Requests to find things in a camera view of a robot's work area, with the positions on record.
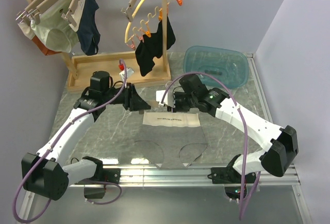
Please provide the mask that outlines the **grey and cream underwear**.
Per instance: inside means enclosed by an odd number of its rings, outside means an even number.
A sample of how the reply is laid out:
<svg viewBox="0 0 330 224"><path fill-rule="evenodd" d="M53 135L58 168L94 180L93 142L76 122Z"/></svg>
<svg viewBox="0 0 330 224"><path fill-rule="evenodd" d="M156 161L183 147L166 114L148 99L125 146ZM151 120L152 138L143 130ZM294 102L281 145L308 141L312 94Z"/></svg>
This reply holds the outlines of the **grey and cream underwear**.
<svg viewBox="0 0 330 224"><path fill-rule="evenodd" d="M159 169L184 169L202 155L208 142L198 114L145 113L135 145Z"/></svg>

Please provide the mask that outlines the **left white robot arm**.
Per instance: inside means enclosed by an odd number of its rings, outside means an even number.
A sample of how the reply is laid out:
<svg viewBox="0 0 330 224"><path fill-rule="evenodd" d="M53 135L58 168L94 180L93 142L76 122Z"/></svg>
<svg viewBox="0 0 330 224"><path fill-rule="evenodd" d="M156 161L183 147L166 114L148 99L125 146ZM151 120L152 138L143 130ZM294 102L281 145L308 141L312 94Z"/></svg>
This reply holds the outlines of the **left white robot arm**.
<svg viewBox="0 0 330 224"><path fill-rule="evenodd" d="M66 189L82 180L97 184L104 180L103 162L85 156L78 163L65 165L78 141L99 118L107 105L122 105L125 110L149 110L150 105L127 82L134 73L128 68L120 73L122 86L114 87L106 71L96 71L90 85L75 102L71 113L53 138L37 153L27 153L22 161L23 188L51 200L60 199Z"/></svg>

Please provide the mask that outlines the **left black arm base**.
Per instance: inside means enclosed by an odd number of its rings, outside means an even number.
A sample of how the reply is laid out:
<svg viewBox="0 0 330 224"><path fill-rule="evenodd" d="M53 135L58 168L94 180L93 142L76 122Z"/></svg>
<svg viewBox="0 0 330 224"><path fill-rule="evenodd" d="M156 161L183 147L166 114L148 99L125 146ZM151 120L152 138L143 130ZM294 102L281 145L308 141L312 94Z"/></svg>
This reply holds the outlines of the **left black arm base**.
<svg viewBox="0 0 330 224"><path fill-rule="evenodd" d="M119 185L120 175L121 170L118 168L104 169L100 178L83 180L85 200L96 205L105 205L117 201L122 194L122 188ZM105 199L107 193L112 193L114 198L100 202L100 200Z"/></svg>

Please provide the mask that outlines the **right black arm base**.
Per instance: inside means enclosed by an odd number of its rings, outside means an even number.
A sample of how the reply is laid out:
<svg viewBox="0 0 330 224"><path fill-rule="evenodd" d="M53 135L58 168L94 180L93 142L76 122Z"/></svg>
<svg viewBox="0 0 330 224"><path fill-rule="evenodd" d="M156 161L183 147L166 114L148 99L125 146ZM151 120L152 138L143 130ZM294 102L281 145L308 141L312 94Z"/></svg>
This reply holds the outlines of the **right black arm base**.
<svg viewBox="0 0 330 224"><path fill-rule="evenodd" d="M212 167L207 178L212 184L224 184L225 194L234 200L240 200L241 175L232 167Z"/></svg>

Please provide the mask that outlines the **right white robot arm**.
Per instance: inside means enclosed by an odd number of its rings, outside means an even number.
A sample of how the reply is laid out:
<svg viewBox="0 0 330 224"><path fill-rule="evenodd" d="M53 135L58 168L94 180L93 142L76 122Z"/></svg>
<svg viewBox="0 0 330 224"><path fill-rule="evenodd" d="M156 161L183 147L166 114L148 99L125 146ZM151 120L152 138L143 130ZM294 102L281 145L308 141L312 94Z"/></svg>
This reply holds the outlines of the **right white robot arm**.
<svg viewBox="0 0 330 224"><path fill-rule="evenodd" d="M225 168L212 170L214 183L246 183L253 173L266 171L282 177L297 156L296 130L269 122L239 104L226 88L208 89L199 73L185 73L176 78L181 92L170 93L166 88L156 100L174 112L188 112L197 108L214 118L225 121L244 133L244 149Z"/></svg>

